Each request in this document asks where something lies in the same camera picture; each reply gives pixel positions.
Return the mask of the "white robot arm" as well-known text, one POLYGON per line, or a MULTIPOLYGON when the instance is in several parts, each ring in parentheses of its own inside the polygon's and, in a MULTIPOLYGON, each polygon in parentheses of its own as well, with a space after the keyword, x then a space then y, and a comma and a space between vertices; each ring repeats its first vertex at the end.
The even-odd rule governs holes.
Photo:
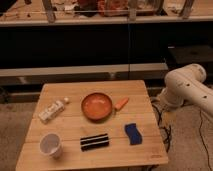
POLYGON ((161 105, 170 110, 188 100, 213 119, 213 89, 203 84, 205 79, 206 71, 200 64, 189 64, 168 72, 164 78, 165 88, 158 96, 161 105))

